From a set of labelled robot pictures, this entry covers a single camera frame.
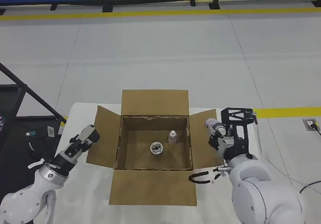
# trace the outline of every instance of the cardboard box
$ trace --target cardboard box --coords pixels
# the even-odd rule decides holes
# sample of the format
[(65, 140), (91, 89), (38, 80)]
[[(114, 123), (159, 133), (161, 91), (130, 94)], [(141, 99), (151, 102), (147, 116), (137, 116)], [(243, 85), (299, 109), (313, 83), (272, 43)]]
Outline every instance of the cardboard box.
[[(123, 90), (122, 114), (98, 106), (100, 140), (87, 162), (114, 169), (109, 204), (196, 206), (194, 169), (220, 166), (204, 126), (216, 110), (189, 115), (186, 90)], [(168, 134), (178, 134), (175, 145)], [(152, 142), (164, 151), (153, 155)]]

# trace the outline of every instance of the wall outlet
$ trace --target wall outlet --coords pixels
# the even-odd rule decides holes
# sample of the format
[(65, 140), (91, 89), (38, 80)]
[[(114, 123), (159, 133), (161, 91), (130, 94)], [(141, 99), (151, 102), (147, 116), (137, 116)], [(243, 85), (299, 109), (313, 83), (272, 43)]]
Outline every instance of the wall outlet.
[(309, 131), (314, 131), (314, 130), (316, 130), (316, 129), (314, 129), (314, 128), (311, 127), (312, 124), (317, 125), (318, 130), (321, 130), (321, 129), (319, 128), (319, 125), (318, 125), (316, 119), (314, 119), (314, 118), (302, 119), (302, 121), (304, 122), (306, 129), (309, 130)]

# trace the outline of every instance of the floor tape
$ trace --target floor tape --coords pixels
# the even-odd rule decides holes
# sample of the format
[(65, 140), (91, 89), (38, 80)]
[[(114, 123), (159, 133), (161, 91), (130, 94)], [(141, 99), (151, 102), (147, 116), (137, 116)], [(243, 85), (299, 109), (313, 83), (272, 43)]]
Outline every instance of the floor tape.
[(257, 118), (291, 118), (296, 116), (321, 116), (321, 106), (315, 108), (268, 108), (254, 109)]
[(0, 21), (9, 20), (60, 20), (81, 18), (109, 18), (134, 16), (181, 16), (181, 15), (220, 15), (220, 14), (284, 14), (284, 13), (316, 13), (319, 8), (271, 8), (271, 9), (245, 9), (245, 10), (169, 10), (169, 11), (142, 11), (142, 12), (111, 12), (111, 13), (72, 13), (72, 14), (46, 14), (46, 15), (3, 15)]

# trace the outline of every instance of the gray floor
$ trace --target gray floor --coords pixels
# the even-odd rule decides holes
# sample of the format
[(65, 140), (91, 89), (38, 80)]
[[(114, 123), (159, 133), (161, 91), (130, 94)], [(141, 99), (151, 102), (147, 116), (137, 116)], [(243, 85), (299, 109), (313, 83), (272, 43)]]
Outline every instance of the gray floor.
[[(76, 102), (119, 104), (122, 89), (185, 89), (202, 108), (321, 106), (321, 13), (0, 22), (0, 61), (65, 116)], [(46, 114), (30, 97), (19, 112)], [(302, 118), (259, 125), (282, 172), (321, 179), (321, 138)], [(306, 222), (321, 223), (321, 196), (303, 196)]]

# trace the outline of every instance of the white tabletop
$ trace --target white tabletop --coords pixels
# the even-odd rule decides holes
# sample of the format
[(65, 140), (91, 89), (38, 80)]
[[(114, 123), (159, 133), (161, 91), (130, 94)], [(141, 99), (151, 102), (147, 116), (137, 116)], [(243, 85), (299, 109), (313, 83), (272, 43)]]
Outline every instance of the white tabletop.
[[(76, 103), (72, 106), (57, 153), (69, 139), (94, 124), (97, 106), (120, 114), (118, 104)], [(190, 114), (211, 108), (190, 108)], [(218, 118), (221, 109), (217, 109)], [(259, 158), (252, 125), (248, 127), (249, 151)], [(198, 184), (197, 206), (110, 206), (109, 195), (113, 169), (86, 163), (87, 152), (69, 174), (62, 189), (57, 190), (53, 223), (56, 224), (210, 224), (240, 223), (232, 208), (232, 186), (229, 177), (220, 177), (214, 184)], [(40, 214), (34, 223), (41, 223)]]

